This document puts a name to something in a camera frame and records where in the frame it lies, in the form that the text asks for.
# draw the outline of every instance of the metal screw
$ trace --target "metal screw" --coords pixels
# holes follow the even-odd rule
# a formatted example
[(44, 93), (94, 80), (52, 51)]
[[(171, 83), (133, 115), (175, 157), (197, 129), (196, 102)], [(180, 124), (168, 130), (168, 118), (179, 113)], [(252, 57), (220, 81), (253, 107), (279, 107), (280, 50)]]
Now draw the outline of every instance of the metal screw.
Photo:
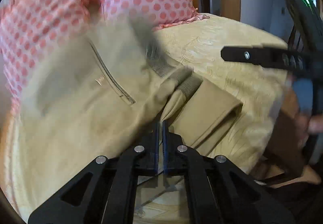
[(219, 163), (224, 163), (224, 162), (226, 162), (226, 161), (227, 161), (227, 158), (226, 158), (225, 156), (223, 156), (223, 155), (219, 155), (219, 156), (217, 156), (215, 159), (216, 159), (216, 161), (217, 161), (217, 162), (219, 162)]
[(179, 145), (179, 146), (177, 147), (177, 150), (178, 150), (179, 152), (185, 152), (185, 151), (187, 150), (187, 146), (185, 146), (185, 145)]
[(249, 55), (249, 52), (248, 52), (248, 51), (244, 52), (244, 57), (245, 57), (246, 59), (249, 59), (249, 58), (250, 58), (250, 55)]
[(145, 150), (144, 146), (135, 146), (135, 151), (140, 153), (143, 152)]
[(103, 164), (104, 162), (106, 162), (106, 157), (105, 156), (98, 156), (96, 159), (95, 159), (95, 162), (98, 163), (98, 164)]

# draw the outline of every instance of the bed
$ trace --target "bed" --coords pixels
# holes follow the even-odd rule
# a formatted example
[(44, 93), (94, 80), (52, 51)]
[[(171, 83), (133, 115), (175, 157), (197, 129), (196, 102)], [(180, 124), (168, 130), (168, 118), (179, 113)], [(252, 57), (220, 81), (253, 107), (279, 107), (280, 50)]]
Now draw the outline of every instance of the bed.
[[(240, 117), (211, 152), (223, 154), (248, 173), (262, 155), (272, 132), (284, 93), (286, 72), (248, 64), (224, 62), (220, 50), (225, 45), (271, 44), (286, 47), (281, 39), (262, 30), (224, 17), (207, 14), (209, 19), (156, 31), (167, 54), (190, 66), (221, 89), (243, 102)], [(27, 222), (43, 201), (30, 203), (24, 197), (16, 170), (19, 148), (17, 117), (8, 114), (0, 144), (0, 186), (15, 211)], [(146, 184), (138, 188), (134, 223), (188, 223), (189, 215), (183, 182), (170, 180), (168, 189), (151, 194)]]

